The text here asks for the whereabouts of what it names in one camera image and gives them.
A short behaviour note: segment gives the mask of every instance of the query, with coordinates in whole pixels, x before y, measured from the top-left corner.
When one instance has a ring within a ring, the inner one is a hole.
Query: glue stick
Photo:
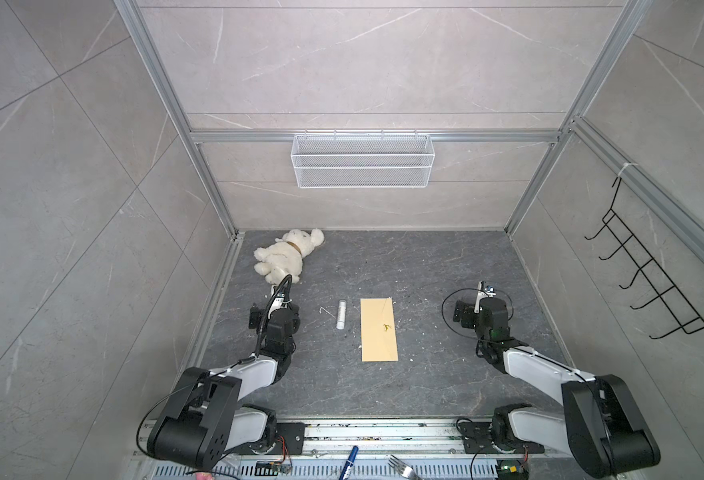
[[[336,317],[336,328],[344,330],[344,317],[347,316],[347,301],[339,300],[339,313]]]

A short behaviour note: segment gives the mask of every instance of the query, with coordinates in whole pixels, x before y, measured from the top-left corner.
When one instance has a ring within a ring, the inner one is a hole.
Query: wire basket
[[[427,134],[301,134],[290,151],[299,188],[426,187]]]

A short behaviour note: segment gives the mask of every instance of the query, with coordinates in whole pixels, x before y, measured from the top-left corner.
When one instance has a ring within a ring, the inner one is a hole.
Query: yellow paper
[[[394,362],[397,360],[395,312],[391,298],[359,300],[364,362]]]

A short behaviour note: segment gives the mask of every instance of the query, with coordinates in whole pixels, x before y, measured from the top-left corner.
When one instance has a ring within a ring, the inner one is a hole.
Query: black mounting plate
[[[304,430],[306,429],[306,423],[300,422],[277,422],[277,436],[282,436],[285,438],[285,446],[288,448],[288,453],[290,455],[301,455],[303,452],[303,442],[304,442]],[[243,444],[239,447],[235,447],[232,453],[237,453],[238,455],[258,455],[253,450],[251,450],[247,444]],[[263,455],[278,455],[282,454],[282,446],[280,442],[276,442],[269,452]]]
[[[498,450],[493,448],[493,442],[491,441],[490,418],[478,422],[464,420],[463,422],[459,422],[457,428],[459,432],[461,432],[462,441],[464,442],[464,453],[471,455],[475,453],[499,453]],[[518,445],[503,445],[499,447],[505,452],[525,454],[526,446],[528,447],[528,454],[544,453],[544,446],[535,442],[521,442]]]

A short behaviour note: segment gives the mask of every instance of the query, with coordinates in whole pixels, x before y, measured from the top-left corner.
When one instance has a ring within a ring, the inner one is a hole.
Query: black wire rack
[[[654,291],[654,293],[656,293],[656,295],[640,306],[630,306],[630,308],[632,310],[639,310],[639,309],[645,308],[646,306],[650,305],[652,302],[655,302],[656,300],[660,300],[660,302],[662,302],[664,304],[665,308],[669,311],[669,314],[672,315],[672,318],[677,323],[677,327],[664,333],[663,335],[659,335],[659,336],[650,335],[649,337],[651,339],[654,339],[654,340],[663,339],[665,336],[671,335],[672,333],[674,333],[678,330],[682,330],[683,332],[687,333],[688,335],[690,335],[691,333],[702,331],[704,329],[704,319],[701,316],[701,314],[698,313],[698,310],[696,310],[696,308],[692,305],[692,303],[690,303],[690,301],[687,299],[687,297],[682,292],[682,290],[680,290],[680,288],[677,286],[677,284],[674,283],[674,280],[671,279],[669,274],[666,273],[666,271],[661,266],[661,264],[659,264],[658,261],[656,261],[656,258],[650,254],[648,249],[645,247],[645,245],[643,245],[643,243],[640,241],[640,239],[637,238],[637,236],[634,234],[632,229],[629,228],[629,226],[625,224],[625,222],[621,219],[620,216],[618,216],[618,214],[614,210],[614,205],[616,203],[616,196],[618,195],[618,189],[620,188],[620,186],[621,186],[621,178],[619,177],[619,178],[616,178],[613,182],[613,185],[611,185],[611,188],[615,187],[616,191],[613,194],[613,200],[610,202],[610,208],[607,210],[606,214],[602,216],[602,227],[597,231],[597,233],[595,235],[585,236],[584,238],[587,240],[594,240],[597,235],[602,233],[603,230],[607,230],[610,232],[611,235],[613,235],[613,237],[618,242],[618,244],[619,244],[618,248],[616,248],[612,254],[606,256],[605,258],[603,258],[602,256],[598,256],[597,258],[599,258],[600,260],[609,260],[610,258],[613,257],[613,255],[615,255],[618,252],[623,250],[629,256],[629,258],[632,260],[632,262],[634,262],[635,266],[637,267],[637,270],[634,273],[634,276],[632,277],[632,281],[629,283],[629,285],[623,286],[620,284],[619,287],[621,287],[624,290],[627,290],[632,285],[634,285],[634,281],[637,279],[637,277],[640,274],[645,278],[645,281],[648,284],[650,284],[650,288],[653,289],[653,291]],[[614,224],[620,223],[621,225],[623,225],[624,228],[626,229],[626,231],[629,232],[629,236],[625,240],[621,240],[619,238],[619,236],[616,235],[616,232],[613,230],[613,228],[610,227],[611,222],[613,222]],[[645,252],[645,254],[648,255],[648,257],[650,258],[648,261],[644,262],[643,264],[640,264],[640,262],[637,261],[635,256],[632,255],[632,253],[626,248],[626,245],[629,243],[630,240],[634,240],[634,242],[640,246],[640,248]],[[650,266],[653,266],[653,265],[655,267],[657,267],[658,270],[660,270],[660,272],[662,274],[664,274],[664,277],[669,281],[669,283],[671,283],[670,287],[665,288],[663,290],[660,290],[653,283],[653,281],[650,280],[650,277],[647,275],[645,269]],[[683,322],[680,320],[680,318],[677,317],[677,315],[672,310],[671,306],[669,306],[669,302],[667,302],[664,299],[664,295],[667,293],[672,293],[672,294],[676,293],[682,297],[682,299],[685,301],[685,303],[687,303],[687,305],[690,307],[690,309],[693,312],[692,320],[688,320],[688,321]]]

